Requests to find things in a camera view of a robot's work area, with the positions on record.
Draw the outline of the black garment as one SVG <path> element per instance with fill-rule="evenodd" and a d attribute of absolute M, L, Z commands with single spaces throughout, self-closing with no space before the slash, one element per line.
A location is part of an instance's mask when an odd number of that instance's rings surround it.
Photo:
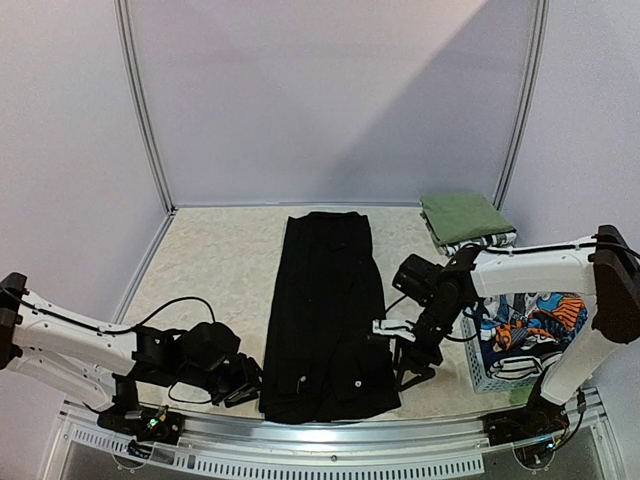
<path fill-rule="evenodd" d="M 270 422 L 371 418 L 401 405 L 369 219 L 289 218 L 269 317 L 259 410 Z"/>

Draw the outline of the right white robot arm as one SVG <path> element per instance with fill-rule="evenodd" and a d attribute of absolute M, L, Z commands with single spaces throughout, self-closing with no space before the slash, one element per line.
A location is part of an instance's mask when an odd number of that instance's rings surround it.
<path fill-rule="evenodd" d="M 415 320 L 373 323 L 374 334 L 395 339 L 399 369 L 427 379 L 441 362 L 441 341 L 467 317 L 488 375 L 540 380 L 540 397 L 517 415 L 527 436 L 552 424 L 554 405 L 639 337 L 639 255 L 611 225 L 538 247 L 469 245 L 445 265 L 410 255 L 393 283 L 423 309 Z"/>

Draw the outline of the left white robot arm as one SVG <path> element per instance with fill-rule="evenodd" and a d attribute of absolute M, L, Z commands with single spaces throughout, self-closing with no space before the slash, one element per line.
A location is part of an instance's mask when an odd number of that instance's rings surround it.
<path fill-rule="evenodd" d="M 137 403 L 140 383 L 204 391 L 227 408 L 255 399 L 262 372 L 240 339 L 215 319 L 189 330 L 161 330 L 142 320 L 113 325 L 60 308 L 28 290 L 25 275 L 1 281 L 1 366 L 34 378 L 95 411 L 108 408 L 128 434 L 148 426 Z"/>

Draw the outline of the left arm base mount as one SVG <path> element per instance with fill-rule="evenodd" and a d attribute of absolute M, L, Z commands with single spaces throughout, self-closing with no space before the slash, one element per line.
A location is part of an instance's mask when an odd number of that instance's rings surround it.
<path fill-rule="evenodd" d="M 177 445 L 185 427 L 186 417 L 168 406 L 157 408 L 117 402 L 98 415 L 99 427 L 129 435 L 138 442 Z"/>

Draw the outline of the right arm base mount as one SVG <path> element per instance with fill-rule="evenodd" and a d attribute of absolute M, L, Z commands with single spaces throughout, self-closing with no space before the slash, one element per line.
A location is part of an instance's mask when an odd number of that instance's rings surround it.
<path fill-rule="evenodd" d="M 520 408 L 488 413 L 480 420 L 491 446 L 546 437 L 556 432 L 566 433 L 570 426 L 565 406 L 545 399 Z"/>

